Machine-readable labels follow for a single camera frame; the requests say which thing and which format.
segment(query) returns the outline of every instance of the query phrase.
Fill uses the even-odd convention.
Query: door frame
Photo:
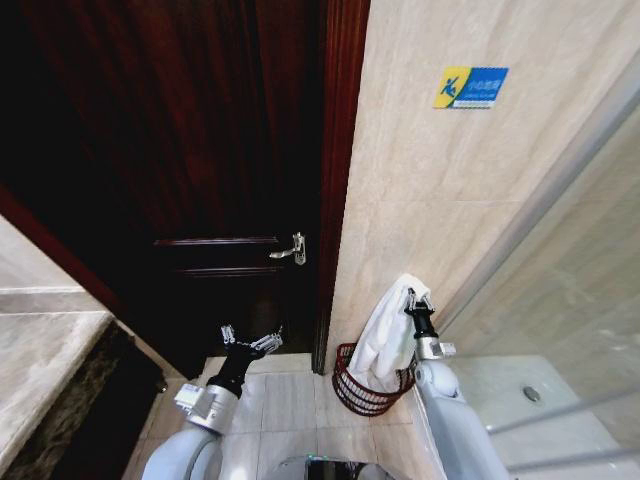
[[[313,371],[319,374],[324,373],[327,354],[369,7],[370,0],[326,3],[317,312],[311,352]],[[116,318],[129,323],[135,314],[125,302],[2,185],[0,210]]]

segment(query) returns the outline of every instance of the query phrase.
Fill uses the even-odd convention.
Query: stone vanity
[[[0,478],[119,478],[160,369],[104,310],[20,302],[0,295]]]

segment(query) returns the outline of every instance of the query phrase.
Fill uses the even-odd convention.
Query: beige tiled floor
[[[277,373],[265,372],[258,365],[262,361]],[[414,480],[436,478],[411,423],[408,395],[386,414],[368,419],[340,403],[331,376],[311,373],[308,355],[274,355],[260,362],[247,375],[231,432],[223,440],[220,479],[261,480],[287,457],[309,453],[380,463]],[[206,383],[220,365],[219,359],[209,359],[198,383]],[[167,391],[158,395],[123,480],[138,480],[155,448],[182,428],[173,397],[184,382],[169,380]]]

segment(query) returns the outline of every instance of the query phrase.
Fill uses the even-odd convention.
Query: marble countertop
[[[0,315],[0,476],[112,319],[104,311]]]

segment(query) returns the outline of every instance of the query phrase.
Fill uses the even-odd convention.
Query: dark wooden door
[[[24,0],[3,182],[187,375],[219,327],[311,351],[322,0]],[[306,235],[308,261],[270,259]]]

